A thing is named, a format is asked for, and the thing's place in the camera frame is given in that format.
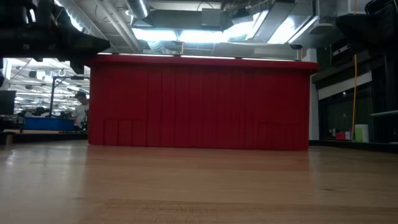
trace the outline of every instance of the black cable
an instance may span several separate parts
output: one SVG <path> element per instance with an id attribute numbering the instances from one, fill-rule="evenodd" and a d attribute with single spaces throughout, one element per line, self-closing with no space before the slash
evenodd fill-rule
<path id="1" fill-rule="evenodd" d="M 198 5 L 197 11 L 199 11 L 199 7 L 200 7 L 204 2 L 207 3 L 212 9 L 214 9 L 214 7 L 213 7 L 208 1 L 202 0 L 202 1 L 199 3 L 199 5 Z"/>

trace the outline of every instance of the ceiling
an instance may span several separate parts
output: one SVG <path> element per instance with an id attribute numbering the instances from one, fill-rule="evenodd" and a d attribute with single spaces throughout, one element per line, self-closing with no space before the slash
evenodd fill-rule
<path id="1" fill-rule="evenodd" d="M 325 16 L 319 15 L 317 9 L 313 11 L 312 0 L 224 0 L 224 3 L 223 0 L 212 0 L 210 2 L 189 0 L 147 0 L 151 8 L 149 16 L 145 19 L 137 20 L 136 22 L 134 22 L 133 25 L 131 25 L 131 16 L 126 13 L 126 11 L 128 11 L 126 6 L 126 0 L 58 0 L 58 2 L 63 5 L 72 15 L 72 17 L 80 22 L 80 25 L 85 27 L 85 30 L 90 32 L 91 35 L 96 35 L 98 37 L 108 39 L 112 44 L 112 48 L 109 49 L 108 52 L 119 53 L 137 52 L 132 49 L 131 46 L 129 46 L 128 42 L 126 42 L 126 39 L 121 35 L 119 30 L 123 30 L 120 28 L 122 26 L 127 26 L 129 27 L 129 29 L 131 27 L 138 27 L 142 29 L 144 27 L 143 24 L 147 24 L 148 26 L 148 21 L 151 21 L 153 24 L 155 24 L 155 26 L 144 27 L 146 29 L 164 29 L 165 26 L 176 26 L 175 24 L 179 24 L 180 26 L 182 26 L 181 24 L 184 23 L 189 26 L 189 19 L 193 17 L 192 15 L 197 13 L 201 15 L 200 11 L 202 9 L 213 8 L 220 11 L 220 9 L 223 8 L 223 12 L 228 13 L 229 17 L 231 17 L 231 15 L 236 12 L 238 8 L 245 7 L 248 8 L 251 16 L 253 16 L 255 13 L 265 10 L 269 11 L 264 22 L 261 24 L 260 28 L 256 30 L 256 34 L 252 39 L 237 41 L 234 44 L 225 44 L 219 42 L 215 42 L 212 44 L 184 43 L 183 53 L 189 55 L 256 58 L 271 57 L 295 60 L 297 59 L 297 52 L 292 49 L 289 50 L 289 48 L 286 47 L 287 44 L 284 45 L 284 43 L 287 43 L 288 40 L 279 41 L 279 43 L 281 44 L 278 44 L 277 46 L 275 46 L 275 44 L 267 44 L 269 39 L 272 37 L 273 34 L 275 34 L 281 24 L 287 18 L 290 18 L 293 21 L 293 33 L 291 34 L 294 34 L 294 32 L 297 32 L 300 28 L 302 28 L 302 25 L 308 22 L 312 16 L 318 15 L 320 18 L 324 18 L 326 16 L 327 18 L 336 17 L 336 15 L 330 14 L 330 12 L 326 12 L 326 10 L 324 11 Z M 121 17 L 122 22 L 115 19 L 115 16 L 112 16 L 118 26 L 120 26 L 119 30 L 115 27 L 115 24 L 109 20 L 103 9 L 98 5 L 98 3 L 103 3 L 106 6 L 105 2 L 110 2 L 110 5 L 112 5 L 115 10 L 117 10 L 119 16 Z M 322 1 L 321 5 L 325 5 L 326 9 L 328 9 L 326 6 L 333 6 L 334 10 L 336 11 L 336 2 L 337 0 L 324 0 Z M 308 31 L 313 26 L 315 26 L 316 23 L 317 22 L 314 22 L 310 27 L 308 27 L 306 32 L 304 32 L 299 38 L 297 38 L 297 40 L 294 41 L 293 44 L 302 44 L 304 45 L 304 47 L 310 48 L 324 47 L 329 45 L 330 42 L 334 42 L 334 40 L 332 39 L 335 38 L 331 38 L 328 35 L 310 35 L 308 33 Z M 333 37 L 336 37 L 338 36 L 338 34 L 340 34 L 338 31 L 336 31 L 336 29 L 332 29 L 330 33 Z M 139 48 L 142 49 L 142 52 L 155 53 L 151 51 L 146 41 L 138 40 L 138 43 Z M 180 54 L 181 45 L 179 43 L 165 42 L 164 44 L 166 49 L 170 49 L 173 51 L 178 50 L 178 53 Z"/>
<path id="2" fill-rule="evenodd" d="M 353 1 L 322 0 L 320 4 L 315 1 L 314 5 L 312 0 L 147 0 L 149 16 L 132 20 L 126 0 L 56 0 L 67 10 L 75 27 L 108 39 L 111 42 L 111 48 L 107 50 L 109 53 L 159 54 L 153 42 L 136 35 L 136 30 L 168 30 L 172 33 L 170 39 L 156 41 L 157 46 L 163 49 L 161 54 L 287 60 L 300 60 L 300 54 L 289 44 L 320 48 L 341 38 L 333 24 L 337 16 L 352 13 Z M 358 9 L 362 9 L 364 4 L 360 2 Z M 246 9 L 244 13 L 248 14 L 237 14 L 238 9 Z M 250 26 L 241 26 L 241 19 L 247 18 L 252 19 Z M 198 31 L 198 26 L 201 27 L 199 31 L 212 30 L 212 34 L 220 34 L 222 38 L 234 32 L 240 35 L 223 40 L 218 40 L 214 35 L 207 37 L 206 42 L 200 42 L 206 38 L 193 35 L 191 37 L 196 38 L 196 41 L 176 41 L 182 39 L 186 30 Z M 319 32 L 318 26 L 327 26 L 328 29 L 320 29 L 322 32 Z M 84 80 L 71 80 L 70 77 L 76 74 L 68 62 L 56 59 L 36 62 L 30 58 L 7 61 L 8 69 L 3 73 L 11 78 L 10 90 L 17 90 L 17 111 L 37 106 L 49 107 L 52 77 L 63 75 L 63 72 L 66 79 L 57 81 L 55 89 L 55 112 L 73 110 L 79 104 L 73 98 L 77 90 L 90 95 L 90 69 L 87 67 Z M 40 75 L 31 78 L 31 71 Z"/>

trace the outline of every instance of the person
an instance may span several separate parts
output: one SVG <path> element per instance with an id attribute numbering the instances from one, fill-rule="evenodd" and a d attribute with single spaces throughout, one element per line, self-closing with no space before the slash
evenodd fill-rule
<path id="1" fill-rule="evenodd" d="M 81 105 L 75 108 L 72 119 L 75 120 L 75 130 L 81 130 L 83 127 L 81 123 L 84 122 L 86 118 L 86 110 L 88 110 L 89 101 L 87 100 L 86 93 L 82 91 L 79 91 L 75 95 L 75 98 L 81 103 Z"/>

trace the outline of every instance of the yellow cable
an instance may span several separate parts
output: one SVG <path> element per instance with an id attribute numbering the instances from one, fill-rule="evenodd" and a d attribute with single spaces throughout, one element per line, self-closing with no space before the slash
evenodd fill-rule
<path id="1" fill-rule="evenodd" d="M 354 15 L 356 15 L 356 1 L 354 0 Z M 351 140 L 354 141 L 354 134 L 355 134 L 355 112 L 356 112 L 356 80 L 358 77 L 358 61 L 356 55 L 354 55 L 354 69 L 355 69 L 355 77 L 354 77 L 354 103 L 353 103 L 353 125 L 352 125 L 352 133 L 351 133 Z"/>

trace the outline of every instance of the metal frame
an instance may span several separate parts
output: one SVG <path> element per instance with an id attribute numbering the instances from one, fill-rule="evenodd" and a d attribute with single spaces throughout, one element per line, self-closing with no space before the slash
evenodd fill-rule
<path id="1" fill-rule="evenodd" d="M 56 81 L 58 78 L 62 78 L 62 79 L 70 78 L 70 79 L 72 79 L 72 77 L 58 77 L 58 76 L 52 77 L 52 89 L 51 89 L 51 100 L 50 100 L 50 115 L 49 115 L 50 118 L 52 117 L 52 110 L 53 110 L 53 104 L 54 104 L 54 93 L 55 93 L 55 88 L 58 86 L 58 85 L 56 85 L 55 81 Z"/>

